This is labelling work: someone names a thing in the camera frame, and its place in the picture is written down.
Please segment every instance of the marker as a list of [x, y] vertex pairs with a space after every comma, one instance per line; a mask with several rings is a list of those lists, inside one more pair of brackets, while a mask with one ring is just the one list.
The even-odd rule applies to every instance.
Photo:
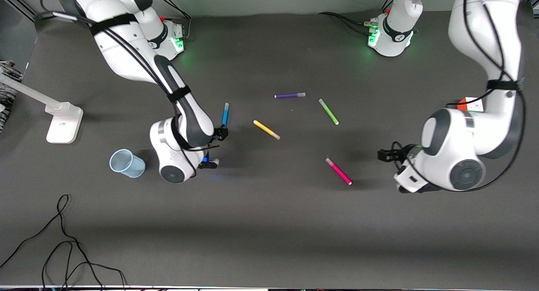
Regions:
[[292, 99], [294, 97], [305, 97], [305, 93], [275, 94], [276, 99]]
[[221, 121], [221, 124], [227, 127], [227, 122], [229, 120], [229, 103], [225, 103], [225, 110], [223, 111], [223, 120]]
[[279, 141], [279, 139], [281, 139], [281, 137], [278, 136], [277, 133], [275, 133], [272, 130], [270, 130], [269, 128], [267, 128], [267, 126], [262, 125], [258, 120], [253, 120], [253, 124], [255, 124], [258, 128], [261, 128], [262, 130], [264, 130], [269, 135], [275, 137], [276, 140]]
[[348, 178], [348, 176], [346, 176], [346, 174], [344, 174], [344, 172], [342, 172], [342, 170], [337, 167], [337, 165], [335, 165], [334, 162], [331, 161], [331, 159], [326, 158], [326, 163], [328, 163], [331, 168], [337, 172], [337, 174], [342, 178], [342, 180], [344, 180], [344, 182], [346, 182], [348, 185], [352, 185], [352, 181]]
[[318, 103], [320, 103], [322, 105], [322, 107], [324, 108], [326, 113], [329, 115], [329, 118], [331, 118], [331, 120], [333, 120], [333, 123], [338, 125], [339, 121], [337, 120], [335, 115], [333, 115], [333, 113], [331, 113], [331, 110], [329, 110], [329, 107], [326, 105], [326, 103], [324, 101], [322, 101], [322, 99], [319, 99]]

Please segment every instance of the green marker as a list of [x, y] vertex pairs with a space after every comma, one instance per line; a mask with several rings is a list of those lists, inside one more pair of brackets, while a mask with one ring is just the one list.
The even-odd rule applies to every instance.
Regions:
[[324, 101], [322, 101], [322, 99], [319, 99], [318, 102], [322, 105], [322, 107], [324, 108], [326, 113], [329, 115], [329, 118], [331, 118], [331, 120], [333, 120], [333, 123], [338, 125], [339, 121], [337, 120], [335, 115], [333, 115], [333, 113], [331, 113], [331, 110], [329, 110], [329, 107], [326, 105], [326, 103]]

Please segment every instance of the translucent cup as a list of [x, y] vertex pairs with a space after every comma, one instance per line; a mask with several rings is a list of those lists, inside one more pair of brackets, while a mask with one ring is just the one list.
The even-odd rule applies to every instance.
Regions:
[[114, 172], [119, 172], [130, 178], [141, 176], [146, 169], [144, 160], [136, 157], [128, 149], [120, 149], [110, 157], [108, 161], [110, 169]]

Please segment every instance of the gray table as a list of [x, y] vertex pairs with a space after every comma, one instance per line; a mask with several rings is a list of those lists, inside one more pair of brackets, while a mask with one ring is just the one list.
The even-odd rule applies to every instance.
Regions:
[[[485, 73], [448, 40], [449, 15], [424, 13], [397, 58], [375, 54], [329, 16], [195, 19], [174, 63], [215, 124], [230, 103], [230, 136], [212, 150], [221, 167], [182, 185], [159, 177], [148, 138], [153, 122], [173, 114], [157, 86], [116, 76], [88, 31], [39, 23], [25, 84], [80, 105], [85, 116], [75, 143], [52, 145], [50, 116], [17, 97], [0, 136], [1, 259], [71, 193], [68, 231], [92, 261], [122, 269], [132, 285], [538, 289], [539, 55], [531, 26], [519, 28], [530, 123], [507, 176], [474, 193], [403, 195], [393, 165], [376, 160], [394, 140], [416, 143], [423, 121], [447, 101], [484, 91]], [[273, 99], [302, 91], [306, 98]], [[140, 178], [108, 168], [123, 147], [147, 162]], [[487, 162], [487, 179], [506, 161]], [[62, 240], [58, 224], [0, 270], [0, 284], [40, 283]], [[55, 283], [66, 255], [64, 248], [51, 260]], [[99, 275], [120, 283], [113, 272]], [[74, 283], [95, 284], [87, 269]]]

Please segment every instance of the pink marker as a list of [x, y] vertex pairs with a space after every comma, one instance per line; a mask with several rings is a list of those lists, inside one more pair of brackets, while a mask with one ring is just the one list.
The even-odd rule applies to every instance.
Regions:
[[337, 174], [342, 178], [342, 180], [344, 180], [344, 182], [346, 182], [348, 185], [352, 185], [352, 181], [348, 178], [348, 176], [346, 176], [346, 174], [344, 174], [344, 172], [342, 172], [342, 170], [339, 169], [339, 167], [337, 167], [337, 165], [335, 165], [335, 163], [332, 162], [329, 157], [326, 158], [326, 163], [328, 163], [331, 168], [333, 168], [333, 170], [337, 172]]

